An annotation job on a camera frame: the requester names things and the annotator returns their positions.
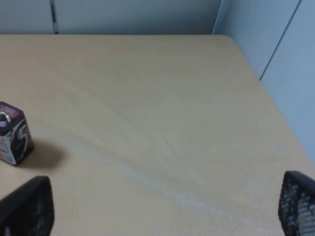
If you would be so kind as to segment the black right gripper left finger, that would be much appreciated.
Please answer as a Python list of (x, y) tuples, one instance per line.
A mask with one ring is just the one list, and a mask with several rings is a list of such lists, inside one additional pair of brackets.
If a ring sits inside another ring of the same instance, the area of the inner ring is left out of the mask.
[(0, 200), (2, 236), (49, 236), (54, 202), (48, 176), (36, 176)]

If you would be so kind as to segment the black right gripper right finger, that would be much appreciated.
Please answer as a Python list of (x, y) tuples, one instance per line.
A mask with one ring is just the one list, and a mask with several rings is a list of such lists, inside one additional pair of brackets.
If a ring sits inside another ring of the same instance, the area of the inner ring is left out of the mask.
[(286, 171), (278, 205), (286, 236), (315, 234), (315, 180), (299, 171)]

